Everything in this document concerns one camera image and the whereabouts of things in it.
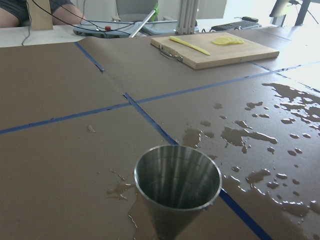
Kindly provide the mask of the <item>steel double jigger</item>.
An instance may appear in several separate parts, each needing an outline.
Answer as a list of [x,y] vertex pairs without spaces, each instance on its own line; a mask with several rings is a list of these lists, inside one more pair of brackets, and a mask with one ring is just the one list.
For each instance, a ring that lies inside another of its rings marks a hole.
[[222,188],[216,163],[183,145],[146,151],[134,167],[134,180],[160,240],[174,240],[213,205]]

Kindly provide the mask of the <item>yellow plastic knife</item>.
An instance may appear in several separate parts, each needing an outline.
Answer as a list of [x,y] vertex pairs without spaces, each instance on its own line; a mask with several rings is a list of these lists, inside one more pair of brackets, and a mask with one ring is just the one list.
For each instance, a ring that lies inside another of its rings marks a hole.
[[191,43],[188,43],[188,42],[186,42],[186,41],[184,41],[184,40],[182,40],[182,39],[180,39],[180,38],[178,38],[178,37],[176,37],[176,36],[169,36],[168,38],[169,38],[169,40],[171,40],[171,41],[174,41],[174,42],[176,42],[176,43],[179,43],[179,44],[182,44],[182,45],[184,45],[184,46],[187,46],[187,47],[189,47],[189,48],[191,48],[191,49],[194,49],[194,50],[196,50],[196,51],[198,51],[198,52],[200,52],[200,53],[202,53],[202,54],[205,54],[205,55],[207,55],[207,56],[210,56],[210,55],[211,55],[207,50],[205,50],[205,49],[203,49],[203,48],[201,48],[201,47],[199,47],[199,46],[193,45],[193,44],[191,44]]

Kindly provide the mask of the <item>blue teach pendant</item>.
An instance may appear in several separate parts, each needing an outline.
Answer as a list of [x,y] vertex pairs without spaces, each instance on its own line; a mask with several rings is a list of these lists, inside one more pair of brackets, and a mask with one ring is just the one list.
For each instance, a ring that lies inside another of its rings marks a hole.
[[127,38],[137,26],[137,22],[83,20],[73,27],[73,33],[81,37]]
[[152,21],[147,22],[140,31],[149,36],[174,34],[176,32],[177,25],[177,20]]

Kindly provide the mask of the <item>bamboo cutting board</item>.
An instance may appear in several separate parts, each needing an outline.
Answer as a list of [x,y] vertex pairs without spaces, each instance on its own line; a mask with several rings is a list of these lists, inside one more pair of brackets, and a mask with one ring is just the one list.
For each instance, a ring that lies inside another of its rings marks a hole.
[[[244,43],[228,45],[212,43],[215,38],[219,37],[237,38],[243,40]],[[153,37],[150,44],[158,48],[166,57],[180,61],[195,70],[276,58],[279,55],[278,50],[228,32],[181,35],[177,38],[207,50],[210,55],[169,40],[169,36]]]

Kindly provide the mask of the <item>black keyboard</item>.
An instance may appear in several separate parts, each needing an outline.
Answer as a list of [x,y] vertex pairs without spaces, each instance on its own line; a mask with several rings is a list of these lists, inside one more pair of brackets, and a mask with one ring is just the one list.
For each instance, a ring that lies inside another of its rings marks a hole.
[[243,30],[250,28],[260,28],[262,25],[257,22],[241,20],[237,22],[231,22],[221,25],[212,26],[210,32],[231,31],[231,30]]

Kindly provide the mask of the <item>person in green shirt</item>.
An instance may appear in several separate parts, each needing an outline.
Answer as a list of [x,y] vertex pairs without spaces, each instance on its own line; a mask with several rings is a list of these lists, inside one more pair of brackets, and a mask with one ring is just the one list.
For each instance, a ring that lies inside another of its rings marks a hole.
[[86,19],[84,13],[70,0],[50,0],[44,7],[39,0],[2,0],[0,2],[0,27],[21,27],[35,16],[51,18],[53,25],[78,25]]

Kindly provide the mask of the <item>aluminium frame post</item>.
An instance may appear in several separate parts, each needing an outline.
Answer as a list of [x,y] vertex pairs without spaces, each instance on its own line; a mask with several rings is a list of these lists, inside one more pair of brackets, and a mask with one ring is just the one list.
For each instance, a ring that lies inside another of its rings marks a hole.
[[199,0],[180,0],[175,34],[193,35],[195,33]]

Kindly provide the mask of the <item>wooden post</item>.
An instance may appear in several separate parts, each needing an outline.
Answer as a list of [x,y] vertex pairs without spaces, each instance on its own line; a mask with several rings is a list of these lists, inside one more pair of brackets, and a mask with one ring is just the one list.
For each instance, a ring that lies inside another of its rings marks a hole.
[[31,28],[34,31],[53,29],[49,0],[27,0]]

